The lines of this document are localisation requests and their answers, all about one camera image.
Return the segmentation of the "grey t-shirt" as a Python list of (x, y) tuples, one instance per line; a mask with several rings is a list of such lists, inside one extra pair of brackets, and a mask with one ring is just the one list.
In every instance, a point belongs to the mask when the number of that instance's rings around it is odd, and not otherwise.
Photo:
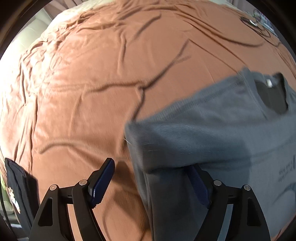
[(207, 208), (187, 170), (249, 185), (271, 237), (295, 215), (295, 91), (281, 73), (242, 69), (125, 127), (153, 240), (193, 240)]

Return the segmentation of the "black bag beside bed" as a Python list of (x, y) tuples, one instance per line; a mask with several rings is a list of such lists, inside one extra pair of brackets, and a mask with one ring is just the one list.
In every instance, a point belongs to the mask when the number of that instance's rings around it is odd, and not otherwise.
[(39, 209), (37, 180), (15, 161), (5, 159), (7, 190), (25, 234), (30, 235)]

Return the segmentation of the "orange-brown bed blanket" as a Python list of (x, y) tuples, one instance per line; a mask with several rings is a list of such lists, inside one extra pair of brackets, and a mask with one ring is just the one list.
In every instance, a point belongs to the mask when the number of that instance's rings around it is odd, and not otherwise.
[(242, 69), (281, 73), (295, 61), (257, 20), (211, 1), (114, 1), (46, 30), (1, 97), (1, 153), (38, 184), (86, 179), (105, 159), (115, 173), (94, 215), (107, 240), (153, 240), (125, 127)]

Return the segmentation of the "cream padded headboard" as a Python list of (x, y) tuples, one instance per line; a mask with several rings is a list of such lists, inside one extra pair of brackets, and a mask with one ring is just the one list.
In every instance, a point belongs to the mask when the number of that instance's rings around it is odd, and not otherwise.
[(1, 58), (1, 74), (4, 78), (12, 74), (18, 66), (21, 54), (41, 36), (51, 21), (52, 18), (42, 8), (18, 32)]

